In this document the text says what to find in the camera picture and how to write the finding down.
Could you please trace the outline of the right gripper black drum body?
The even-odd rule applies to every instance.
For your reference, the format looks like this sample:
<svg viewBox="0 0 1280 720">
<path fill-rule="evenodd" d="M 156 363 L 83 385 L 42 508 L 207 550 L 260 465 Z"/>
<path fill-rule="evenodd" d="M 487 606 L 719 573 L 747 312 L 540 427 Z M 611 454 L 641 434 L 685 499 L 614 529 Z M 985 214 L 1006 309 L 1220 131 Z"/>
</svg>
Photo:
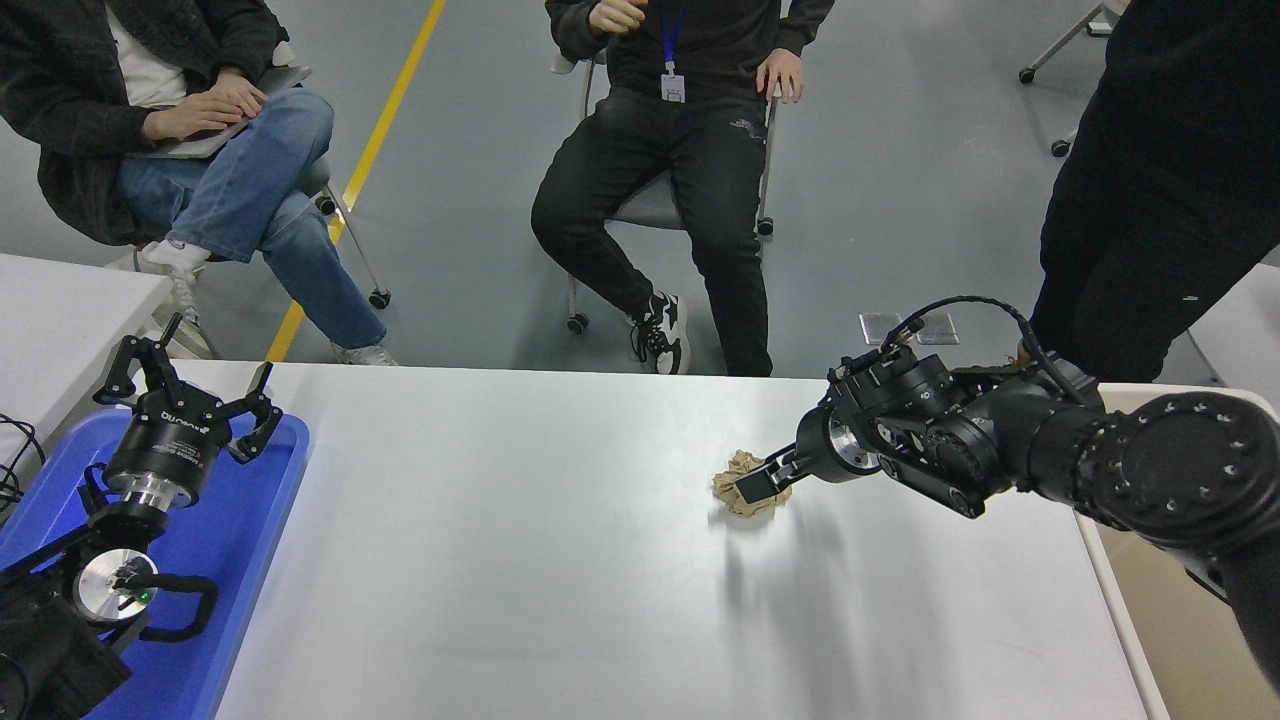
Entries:
<svg viewBox="0 0 1280 720">
<path fill-rule="evenodd" d="M 796 461 L 804 473 L 833 484 L 863 477 L 863 447 L 831 406 L 814 407 L 800 420 Z"/>
</svg>

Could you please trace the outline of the person's left hand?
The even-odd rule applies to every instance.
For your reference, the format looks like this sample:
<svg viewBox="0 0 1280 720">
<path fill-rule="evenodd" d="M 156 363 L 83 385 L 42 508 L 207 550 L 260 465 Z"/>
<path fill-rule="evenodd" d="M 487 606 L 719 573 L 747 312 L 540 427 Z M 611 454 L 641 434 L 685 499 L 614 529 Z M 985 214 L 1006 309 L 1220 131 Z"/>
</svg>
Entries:
<svg viewBox="0 0 1280 720">
<path fill-rule="evenodd" d="M 765 99 L 799 102 L 804 90 L 804 63 L 796 53 L 776 47 L 756 68 L 756 92 Z"/>
<path fill-rule="evenodd" d="M 197 105 L 204 119 L 216 126 L 228 127 L 234 122 L 256 118 L 268 100 L 268 95 L 246 78 L 239 69 L 225 67 L 219 70 L 212 87 L 201 94 L 193 94 L 191 100 Z"/>
</svg>

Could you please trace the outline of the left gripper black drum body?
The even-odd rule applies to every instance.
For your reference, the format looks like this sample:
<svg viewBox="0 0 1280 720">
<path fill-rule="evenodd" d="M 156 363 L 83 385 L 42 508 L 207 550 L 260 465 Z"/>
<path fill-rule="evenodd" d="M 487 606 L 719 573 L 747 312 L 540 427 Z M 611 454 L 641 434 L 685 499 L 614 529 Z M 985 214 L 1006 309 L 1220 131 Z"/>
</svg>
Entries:
<svg viewBox="0 0 1280 720">
<path fill-rule="evenodd" d="M 124 495 L 128 480 L 155 477 L 186 496 L 200 496 L 219 451 L 230 442 L 229 421 L 205 416 L 220 402 L 200 389 L 182 391 L 174 401 L 163 389 L 142 395 L 106 465 L 108 487 Z"/>
</svg>

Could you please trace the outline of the person's right hand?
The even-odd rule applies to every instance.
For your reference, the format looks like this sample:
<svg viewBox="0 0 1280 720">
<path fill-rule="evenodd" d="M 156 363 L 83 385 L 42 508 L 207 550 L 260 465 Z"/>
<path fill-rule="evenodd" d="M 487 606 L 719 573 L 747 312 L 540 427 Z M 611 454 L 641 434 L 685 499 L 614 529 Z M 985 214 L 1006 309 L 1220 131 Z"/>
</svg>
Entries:
<svg viewBox="0 0 1280 720">
<path fill-rule="evenodd" d="M 184 141 L 201 133 L 220 133 L 246 119 L 236 104 L 211 92 L 192 94 L 178 105 L 151 111 L 142 135 L 152 142 Z"/>
<path fill-rule="evenodd" d="M 639 29 L 646 18 L 648 1 L 602 0 L 588 13 L 588 27 L 595 36 L 623 36 Z"/>
</svg>

